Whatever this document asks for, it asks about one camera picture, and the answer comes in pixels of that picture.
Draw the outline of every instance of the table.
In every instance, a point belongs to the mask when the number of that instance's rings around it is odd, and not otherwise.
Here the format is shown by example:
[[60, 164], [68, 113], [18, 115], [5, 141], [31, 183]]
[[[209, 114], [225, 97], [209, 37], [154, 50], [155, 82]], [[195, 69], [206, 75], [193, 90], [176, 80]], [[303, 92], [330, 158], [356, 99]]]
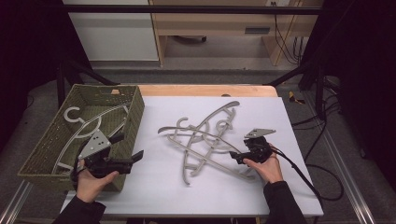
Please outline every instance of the table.
[[[251, 131], [252, 128], [276, 129], [276, 133], [266, 135], [267, 140], [281, 148], [310, 179], [282, 99], [276, 97], [276, 90], [273, 87], [222, 85], [141, 85], [139, 87], [146, 107], [136, 137], [134, 153], [144, 149], [145, 155], [127, 176], [122, 192], [102, 192], [97, 198], [98, 202], [107, 206], [106, 215], [117, 217], [268, 215], [268, 206], [262, 194], [263, 183], [255, 172], [250, 174], [255, 175], [256, 178], [247, 181], [206, 164], [198, 176], [188, 175], [191, 182], [188, 186], [183, 183], [181, 176], [183, 149], [168, 142], [164, 134], [157, 134], [162, 126], [175, 126], [180, 115], [186, 114], [189, 117], [189, 120], [183, 121], [181, 126], [186, 126], [184, 122], [196, 124], [219, 105], [232, 101], [238, 101], [240, 105], [235, 107], [233, 129], [222, 137], [242, 150], [243, 133]], [[232, 97], [219, 97], [223, 94]], [[240, 172], [247, 168], [245, 165], [236, 164], [229, 155], [212, 154], [211, 159]], [[279, 160], [283, 176], [288, 181], [304, 215], [322, 216], [323, 211], [313, 192], [286, 161], [282, 158]], [[64, 207], [74, 195], [74, 191], [68, 193]]]

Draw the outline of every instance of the white tabletop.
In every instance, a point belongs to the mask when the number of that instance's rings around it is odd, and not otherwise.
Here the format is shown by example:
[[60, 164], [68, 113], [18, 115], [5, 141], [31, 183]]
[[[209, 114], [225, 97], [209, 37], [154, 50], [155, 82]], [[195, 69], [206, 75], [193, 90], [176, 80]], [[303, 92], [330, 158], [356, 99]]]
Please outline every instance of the white tabletop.
[[[206, 164], [198, 176], [188, 171], [188, 186], [183, 182], [184, 149], [171, 143], [167, 131], [161, 127], [198, 125], [216, 109], [238, 101], [235, 107], [233, 129], [222, 138], [242, 152], [244, 135], [253, 128], [274, 129], [265, 136], [268, 142], [281, 149], [310, 180], [282, 99], [278, 97], [191, 97], [145, 96], [145, 111], [134, 146], [134, 153], [144, 149], [145, 154], [127, 175], [122, 192], [102, 192], [97, 201], [106, 206], [106, 214], [118, 217], [257, 217], [269, 214], [262, 194], [262, 180], [255, 172], [252, 181], [237, 177]], [[212, 119], [210, 132], [224, 115]], [[246, 165], [237, 164], [229, 154], [212, 154], [214, 161], [235, 170], [245, 171]], [[189, 156], [191, 163], [197, 161]], [[279, 158], [285, 180], [303, 214], [322, 216], [323, 211], [314, 193], [283, 158]], [[70, 191], [64, 207], [75, 195]]]

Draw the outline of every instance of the human hand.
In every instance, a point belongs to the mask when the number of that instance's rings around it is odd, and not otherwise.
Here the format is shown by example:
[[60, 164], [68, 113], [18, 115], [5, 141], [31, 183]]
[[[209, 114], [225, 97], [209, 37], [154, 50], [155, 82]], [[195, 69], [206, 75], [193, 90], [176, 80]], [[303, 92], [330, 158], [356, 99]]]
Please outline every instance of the human hand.
[[[85, 161], [79, 161], [80, 166], [84, 166]], [[119, 172], [114, 171], [103, 178], [94, 177], [88, 170], [83, 170], [78, 174], [77, 197], [85, 203], [92, 203], [96, 196], [108, 183], [111, 183]]]
[[257, 163], [250, 159], [244, 159], [244, 163], [255, 169], [259, 175], [271, 184], [277, 181], [283, 181], [282, 171], [280, 170], [279, 160], [276, 154], [273, 152], [267, 161], [263, 163]]

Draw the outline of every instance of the wicker-pattern basket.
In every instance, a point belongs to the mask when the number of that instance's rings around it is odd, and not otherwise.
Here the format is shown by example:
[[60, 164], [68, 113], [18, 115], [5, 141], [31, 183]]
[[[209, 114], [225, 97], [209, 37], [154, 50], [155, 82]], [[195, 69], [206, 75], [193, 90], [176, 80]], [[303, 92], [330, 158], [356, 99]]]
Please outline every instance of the wicker-pattern basket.
[[[18, 172], [18, 176], [42, 188], [72, 190], [72, 182], [65, 169], [58, 167], [56, 173], [52, 174], [62, 149], [82, 125], [81, 122], [65, 120], [64, 111], [72, 106], [79, 107], [79, 110], [71, 110], [68, 117], [88, 121], [101, 112], [121, 104], [130, 104], [128, 113], [124, 108], [119, 108], [103, 115], [99, 129], [105, 135], [109, 135], [126, 121], [121, 129], [125, 138], [112, 146], [110, 156], [118, 159], [130, 158], [145, 107], [139, 88], [127, 85], [74, 85], [43, 137]], [[79, 135], [90, 133], [95, 129], [97, 122], [98, 120], [94, 120], [81, 130]], [[73, 166], [79, 146], [88, 138], [89, 136], [73, 140], [62, 156], [61, 163]], [[125, 175], [119, 175], [104, 190], [121, 191], [124, 181]]]

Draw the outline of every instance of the gray floor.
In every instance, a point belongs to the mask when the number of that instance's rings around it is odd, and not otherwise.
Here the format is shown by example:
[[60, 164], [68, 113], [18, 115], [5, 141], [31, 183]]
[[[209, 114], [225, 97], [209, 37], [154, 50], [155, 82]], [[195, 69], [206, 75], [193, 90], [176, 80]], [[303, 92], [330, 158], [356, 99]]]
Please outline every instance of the gray floor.
[[[170, 39], [165, 64], [159, 67], [153, 63], [119, 64], [116, 69], [108, 64], [97, 63], [97, 68], [105, 77], [122, 83], [212, 83], [212, 84], [262, 84], [280, 77], [295, 65], [286, 60], [278, 67], [270, 64], [259, 37], [209, 37], [207, 42]], [[297, 99], [311, 95], [296, 88], [299, 77], [289, 80], [277, 88], [284, 99], [290, 122], [313, 116], [308, 105], [289, 101], [293, 91]], [[6, 148], [0, 155], [0, 180], [2, 195], [0, 211], [12, 199], [21, 179], [16, 177], [24, 161], [29, 156], [41, 135], [57, 111], [56, 85], [50, 82], [30, 92], [32, 105], [26, 109], [20, 125]], [[315, 126], [315, 122], [305, 127]], [[331, 113], [326, 129], [352, 173], [361, 194], [366, 201], [376, 223], [396, 223], [396, 194], [378, 171], [373, 161], [360, 156], [359, 147], [342, 114]], [[296, 130], [300, 149], [305, 155], [318, 136], [319, 128]], [[335, 172], [327, 145], [320, 140], [308, 159], [308, 163], [318, 164]], [[309, 168], [315, 186], [322, 195], [335, 197], [339, 187], [335, 180], [315, 168]], [[64, 199], [62, 192], [33, 188], [19, 214], [21, 218], [54, 218], [60, 211]], [[324, 217], [318, 223], [360, 223], [348, 195], [337, 202], [324, 203]]]

